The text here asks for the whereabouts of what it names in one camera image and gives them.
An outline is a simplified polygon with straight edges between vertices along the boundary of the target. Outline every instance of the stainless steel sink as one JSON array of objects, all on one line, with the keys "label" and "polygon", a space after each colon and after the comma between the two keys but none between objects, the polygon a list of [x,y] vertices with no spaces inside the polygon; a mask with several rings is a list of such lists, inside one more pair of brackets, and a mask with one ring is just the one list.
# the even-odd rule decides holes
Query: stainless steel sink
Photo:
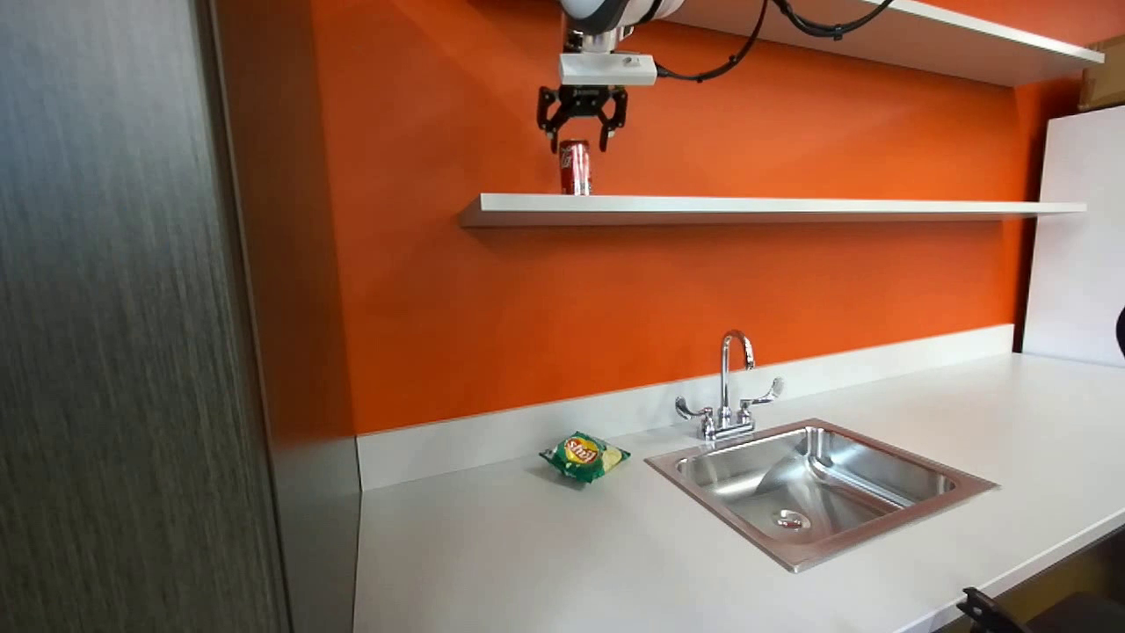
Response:
[{"label": "stainless steel sink", "polygon": [[651,465],[787,570],[996,490],[823,420],[734,445],[662,452]]}]

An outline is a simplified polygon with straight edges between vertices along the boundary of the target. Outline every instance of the gray cabinet door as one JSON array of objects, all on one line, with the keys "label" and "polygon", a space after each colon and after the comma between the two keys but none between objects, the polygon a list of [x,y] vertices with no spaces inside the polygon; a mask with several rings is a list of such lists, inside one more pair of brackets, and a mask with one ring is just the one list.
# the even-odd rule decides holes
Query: gray cabinet door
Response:
[{"label": "gray cabinet door", "polygon": [[288,628],[192,0],[0,0],[0,628]]}]

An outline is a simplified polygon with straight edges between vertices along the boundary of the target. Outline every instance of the floating shelf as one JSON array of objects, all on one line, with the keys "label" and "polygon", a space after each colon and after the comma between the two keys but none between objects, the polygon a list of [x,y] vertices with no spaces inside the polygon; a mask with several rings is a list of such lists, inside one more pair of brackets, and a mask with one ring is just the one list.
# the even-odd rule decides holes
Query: floating shelf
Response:
[{"label": "floating shelf", "polygon": [[[874,4],[877,0],[796,0],[793,7],[815,21],[851,21]],[[734,0],[691,0],[672,15],[675,26],[734,34],[745,34],[752,18],[757,7]],[[769,7],[764,39],[984,84],[1037,84],[1071,79],[1086,68],[1105,62],[1105,52],[1095,48],[1005,27],[918,0],[892,0],[887,15],[844,34],[839,42],[809,39],[793,26],[787,26],[776,7]]]},{"label": "floating shelf", "polygon": [[861,200],[861,198],[566,198],[481,192],[464,224],[712,224],[782,219],[1007,219],[1078,215],[1074,200]]}]

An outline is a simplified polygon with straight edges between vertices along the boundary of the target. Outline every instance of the black cable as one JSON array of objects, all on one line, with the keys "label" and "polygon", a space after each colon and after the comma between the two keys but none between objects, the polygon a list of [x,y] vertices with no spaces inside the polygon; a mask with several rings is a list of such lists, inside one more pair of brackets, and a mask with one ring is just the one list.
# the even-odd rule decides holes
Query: black cable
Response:
[{"label": "black cable", "polygon": [[869,15],[855,18],[855,21],[839,21],[839,26],[823,26],[823,21],[809,21],[800,18],[787,0],[773,0],[776,11],[805,34],[812,39],[844,39],[847,30],[874,21],[892,0],[881,0],[877,7],[871,7]]},{"label": "black cable", "polygon": [[665,4],[665,0],[655,0],[655,4],[641,15],[635,26],[651,21],[651,18],[662,11],[662,4]]},{"label": "black cable", "polygon": [[703,84],[703,81],[712,81],[712,79],[734,72],[734,68],[748,57],[748,48],[760,42],[760,30],[764,30],[764,26],[766,26],[766,11],[769,11],[769,0],[764,0],[752,30],[748,30],[745,42],[738,45],[738,52],[727,57],[724,62],[718,62],[718,68],[710,68],[710,72],[703,72],[703,75],[677,75],[677,72],[657,62],[657,79],[675,79],[675,81],[694,81],[694,84]]}]

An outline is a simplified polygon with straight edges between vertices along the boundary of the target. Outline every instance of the sink drain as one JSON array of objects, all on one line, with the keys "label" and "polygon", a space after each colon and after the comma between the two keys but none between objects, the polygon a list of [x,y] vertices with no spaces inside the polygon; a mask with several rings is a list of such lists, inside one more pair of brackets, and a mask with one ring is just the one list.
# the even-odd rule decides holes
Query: sink drain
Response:
[{"label": "sink drain", "polygon": [[776,526],[782,526],[782,530],[809,530],[812,526],[812,520],[805,518],[805,512],[796,512],[796,509],[776,509],[776,520],[773,520]]}]

